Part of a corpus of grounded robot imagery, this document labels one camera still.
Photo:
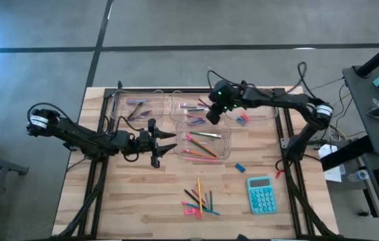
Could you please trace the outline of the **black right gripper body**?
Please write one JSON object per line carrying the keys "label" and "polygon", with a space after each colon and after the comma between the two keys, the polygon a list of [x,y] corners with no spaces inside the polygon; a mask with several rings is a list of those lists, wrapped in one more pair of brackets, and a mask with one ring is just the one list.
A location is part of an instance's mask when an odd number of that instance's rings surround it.
{"label": "black right gripper body", "polygon": [[217,82],[208,96],[212,105],[209,107],[206,118],[213,125],[218,124],[220,115],[223,112],[231,111],[238,107],[235,99],[239,97],[239,94],[239,89],[234,87],[231,83],[225,80]]}

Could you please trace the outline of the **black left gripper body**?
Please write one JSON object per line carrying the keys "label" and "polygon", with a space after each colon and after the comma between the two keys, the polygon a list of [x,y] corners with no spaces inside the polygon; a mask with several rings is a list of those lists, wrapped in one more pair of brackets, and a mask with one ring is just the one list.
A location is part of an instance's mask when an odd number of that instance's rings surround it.
{"label": "black left gripper body", "polygon": [[157,127],[156,120],[150,118],[148,120],[147,130],[139,131],[139,136],[136,138],[137,153],[151,152],[151,166],[154,168],[160,168],[160,153],[159,145],[157,143]]}

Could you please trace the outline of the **navy pen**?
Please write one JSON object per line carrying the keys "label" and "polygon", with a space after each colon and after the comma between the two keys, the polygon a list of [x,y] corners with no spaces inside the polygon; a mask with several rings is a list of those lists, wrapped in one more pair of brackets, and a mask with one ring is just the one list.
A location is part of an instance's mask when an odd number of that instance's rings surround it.
{"label": "navy pen", "polygon": [[133,116],[131,118],[131,121],[134,121],[134,120],[139,119],[139,118],[145,118],[150,112],[151,112],[150,110],[146,110],[146,111],[144,111],[144,112],[142,112],[136,116]]}

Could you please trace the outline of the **black pen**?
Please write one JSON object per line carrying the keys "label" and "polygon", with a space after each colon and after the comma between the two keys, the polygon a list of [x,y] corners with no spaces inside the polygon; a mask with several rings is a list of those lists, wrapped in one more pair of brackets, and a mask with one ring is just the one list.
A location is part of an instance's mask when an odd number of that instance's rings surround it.
{"label": "black pen", "polygon": [[135,109],[128,116],[128,118],[127,118],[128,121],[131,121],[131,120],[133,120],[136,117],[136,114],[137,114],[138,110],[142,107],[142,105],[143,105],[142,102],[140,102],[140,103],[137,104],[137,106],[135,107]]}
{"label": "black pen", "polygon": [[192,200],[194,200],[196,203],[201,204],[202,208],[207,208],[205,205],[205,201],[203,199],[200,199],[199,197],[196,197],[192,193],[190,193],[188,190],[183,190]]}

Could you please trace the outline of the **orange pencil with pink eraser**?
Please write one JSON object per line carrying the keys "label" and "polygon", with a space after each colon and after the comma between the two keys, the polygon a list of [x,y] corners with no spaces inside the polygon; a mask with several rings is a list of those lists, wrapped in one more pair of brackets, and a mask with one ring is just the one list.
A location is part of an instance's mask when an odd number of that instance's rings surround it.
{"label": "orange pencil with pink eraser", "polygon": [[200,142],[198,142],[197,140],[195,140],[191,135],[187,134],[186,139],[188,141],[192,142],[193,144],[195,144],[196,146],[198,146],[199,148],[201,148],[202,150],[204,150],[205,152],[207,152],[208,154],[210,154],[211,156],[218,158],[218,155],[215,152],[211,151],[205,145],[203,145]]}

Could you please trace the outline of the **yellow pencil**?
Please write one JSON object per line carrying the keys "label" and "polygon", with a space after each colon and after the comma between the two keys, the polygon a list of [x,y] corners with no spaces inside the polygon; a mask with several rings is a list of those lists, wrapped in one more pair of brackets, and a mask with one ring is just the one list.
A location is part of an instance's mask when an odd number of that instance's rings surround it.
{"label": "yellow pencil", "polygon": [[197,176],[197,189],[198,189],[200,213],[202,214],[203,213],[203,201],[202,201],[202,192],[201,192],[200,177],[198,177],[198,176]]}

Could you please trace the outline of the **blue pencil with pink eraser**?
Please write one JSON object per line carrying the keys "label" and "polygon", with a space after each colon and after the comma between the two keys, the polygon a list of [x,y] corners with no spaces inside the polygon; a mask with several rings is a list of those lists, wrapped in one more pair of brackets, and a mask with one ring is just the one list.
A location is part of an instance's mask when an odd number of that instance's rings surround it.
{"label": "blue pencil with pink eraser", "polygon": [[[187,202],[185,202],[185,201],[181,201],[181,203],[182,203],[183,205],[186,205],[186,206],[189,206],[189,207],[195,208],[195,209],[197,209],[197,210],[200,210],[200,206],[197,206],[197,205],[195,205],[195,204],[190,204],[190,203],[187,203]],[[216,214],[216,215],[220,216],[220,213],[218,213],[218,212],[215,212],[215,211],[212,211],[212,210],[209,210],[209,209],[206,209],[206,208],[202,208],[202,210],[203,210],[204,212],[208,212],[208,213]]]}

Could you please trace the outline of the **clear plastic bin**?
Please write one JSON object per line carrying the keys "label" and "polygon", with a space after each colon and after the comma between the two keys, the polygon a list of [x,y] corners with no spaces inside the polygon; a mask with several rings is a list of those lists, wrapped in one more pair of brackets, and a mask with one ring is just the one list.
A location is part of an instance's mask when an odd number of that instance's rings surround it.
{"label": "clear plastic bin", "polygon": [[207,122],[206,114],[207,114],[209,109],[207,111],[204,111],[204,112],[187,112],[186,111],[187,108],[180,108],[179,107],[179,103],[184,102],[184,103],[196,104],[198,106],[198,108],[206,108],[206,107],[198,105],[198,103],[199,103],[198,99],[199,98],[202,99],[204,102],[206,102],[208,105],[212,104],[212,102],[208,99],[208,95],[204,94],[204,93],[185,93],[182,91],[173,92],[170,95],[171,110],[169,113],[169,117],[176,122],[189,124],[190,122],[192,122],[194,120],[188,119],[186,117],[186,115],[191,114],[194,116],[203,117],[204,120]]}
{"label": "clear plastic bin", "polygon": [[[177,146],[173,149],[175,154],[185,157],[197,157],[203,158],[196,155],[190,155],[184,153],[184,149],[189,149],[190,151],[197,151],[200,153],[208,154],[192,142],[186,139],[186,135],[191,135],[195,140],[205,145],[211,151],[215,152],[218,155],[218,159],[223,161],[230,156],[230,138],[231,138],[231,128],[223,123],[218,125],[212,125],[210,123],[202,125],[189,125],[185,123],[178,123],[175,126],[176,137],[175,142]],[[198,135],[190,134],[190,131],[202,132],[202,133],[217,133],[221,134],[221,139],[213,139],[209,137],[203,137]]]}
{"label": "clear plastic bin", "polygon": [[236,106],[233,110],[227,111],[224,116],[226,117],[227,121],[238,124],[236,122],[236,119],[240,117],[239,112],[245,112],[249,117],[249,121],[246,122],[245,125],[263,124],[269,120],[276,118],[279,113],[275,107],[270,106],[259,106],[256,108],[243,108]]}
{"label": "clear plastic bin", "polygon": [[126,120],[130,113],[135,109],[137,104],[128,105],[128,100],[147,99],[149,102],[143,103],[142,107],[138,110],[140,114],[146,110],[151,112],[145,118],[136,120],[127,120],[131,126],[136,129],[147,127],[148,120],[154,118],[156,125],[160,127],[163,124],[163,113],[165,109],[165,95],[161,90],[149,91],[136,91],[136,90],[116,90],[112,95],[112,107],[115,113],[115,120],[120,116],[125,117]]}

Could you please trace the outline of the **teal calculator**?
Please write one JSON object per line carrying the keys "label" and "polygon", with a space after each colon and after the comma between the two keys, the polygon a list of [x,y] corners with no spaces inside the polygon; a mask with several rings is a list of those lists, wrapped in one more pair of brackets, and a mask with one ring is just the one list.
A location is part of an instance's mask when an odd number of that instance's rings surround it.
{"label": "teal calculator", "polygon": [[249,206],[252,214],[275,214],[277,204],[269,177],[250,177],[246,180]]}

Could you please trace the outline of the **white paper sheet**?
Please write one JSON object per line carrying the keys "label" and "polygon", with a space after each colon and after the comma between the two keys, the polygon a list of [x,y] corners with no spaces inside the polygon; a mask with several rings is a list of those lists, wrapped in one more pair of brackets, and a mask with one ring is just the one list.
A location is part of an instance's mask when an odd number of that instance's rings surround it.
{"label": "white paper sheet", "polygon": [[[327,155],[334,153],[337,151],[337,147],[335,145],[329,145],[324,144],[322,145],[319,150],[319,158],[326,157]],[[342,166],[339,165],[337,167],[334,167],[332,169],[329,169],[328,171],[324,171],[324,177],[326,181],[332,181],[332,182],[342,182]]]}

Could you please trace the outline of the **clear water bottle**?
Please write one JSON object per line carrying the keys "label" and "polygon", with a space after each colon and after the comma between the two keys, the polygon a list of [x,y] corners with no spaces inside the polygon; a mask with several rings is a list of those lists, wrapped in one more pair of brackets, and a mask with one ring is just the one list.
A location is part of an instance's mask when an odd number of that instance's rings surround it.
{"label": "clear water bottle", "polygon": [[351,182],[365,181],[369,178],[370,176],[366,169],[361,169],[348,175],[348,180]]}

